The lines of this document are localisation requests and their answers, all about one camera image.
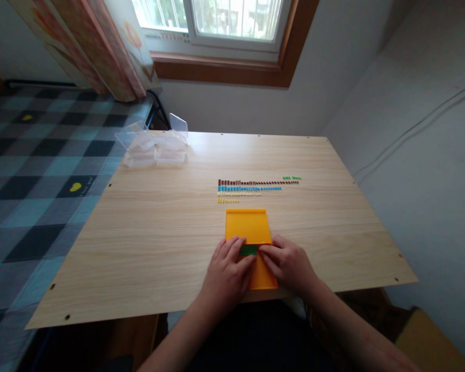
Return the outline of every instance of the floral curtain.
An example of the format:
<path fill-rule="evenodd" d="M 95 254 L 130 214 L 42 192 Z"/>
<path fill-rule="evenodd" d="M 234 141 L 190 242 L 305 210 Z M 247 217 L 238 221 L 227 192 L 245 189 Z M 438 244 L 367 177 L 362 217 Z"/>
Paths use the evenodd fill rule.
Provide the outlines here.
<path fill-rule="evenodd" d="M 159 87 L 131 0 L 8 0 L 81 89 L 130 102 Z"/>

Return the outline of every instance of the window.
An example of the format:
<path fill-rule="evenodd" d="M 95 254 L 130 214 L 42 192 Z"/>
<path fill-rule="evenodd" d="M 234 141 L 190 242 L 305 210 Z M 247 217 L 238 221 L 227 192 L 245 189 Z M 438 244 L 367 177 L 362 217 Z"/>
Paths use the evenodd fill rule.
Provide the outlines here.
<path fill-rule="evenodd" d="M 132 0 L 152 52 L 276 61 L 290 0 Z"/>
<path fill-rule="evenodd" d="M 289 87 L 318 0 L 131 0 L 160 78 Z"/>

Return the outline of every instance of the table top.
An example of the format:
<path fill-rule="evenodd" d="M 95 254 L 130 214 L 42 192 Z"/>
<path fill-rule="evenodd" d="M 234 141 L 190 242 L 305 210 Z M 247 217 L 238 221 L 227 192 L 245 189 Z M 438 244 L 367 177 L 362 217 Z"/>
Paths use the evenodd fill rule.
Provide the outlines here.
<path fill-rule="evenodd" d="M 183 165 L 120 164 L 26 328 L 186 309 L 227 208 L 266 208 L 272 236 L 306 249 L 334 291 L 417 278 L 325 137 L 189 133 Z M 218 204 L 218 179 L 299 184 Z M 244 300 L 282 298 L 249 291 Z"/>

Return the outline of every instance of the hand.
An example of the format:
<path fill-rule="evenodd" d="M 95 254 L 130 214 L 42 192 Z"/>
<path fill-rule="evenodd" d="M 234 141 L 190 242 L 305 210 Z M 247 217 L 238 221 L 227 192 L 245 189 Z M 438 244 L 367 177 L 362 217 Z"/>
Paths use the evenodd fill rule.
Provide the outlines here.
<path fill-rule="evenodd" d="M 303 248 L 280 235 L 272 245 L 258 249 L 272 274 L 289 290 L 306 299 L 309 291 L 319 281 Z"/>
<path fill-rule="evenodd" d="M 246 256 L 236 263 L 246 238 L 222 239 L 208 266 L 205 280 L 195 302 L 214 321 L 220 321 L 243 298 L 252 277 L 256 256 Z"/>

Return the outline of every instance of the bed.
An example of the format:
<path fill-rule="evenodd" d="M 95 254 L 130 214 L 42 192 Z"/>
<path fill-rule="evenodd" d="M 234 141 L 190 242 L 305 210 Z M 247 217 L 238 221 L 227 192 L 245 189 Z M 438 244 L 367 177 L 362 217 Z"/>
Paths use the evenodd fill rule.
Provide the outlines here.
<path fill-rule="evenodd" d="M 17 368 L 26 323 L 125 153 L 114 133 L 151 109 L 69 88 L 0 96 L 0 371 Z"/>

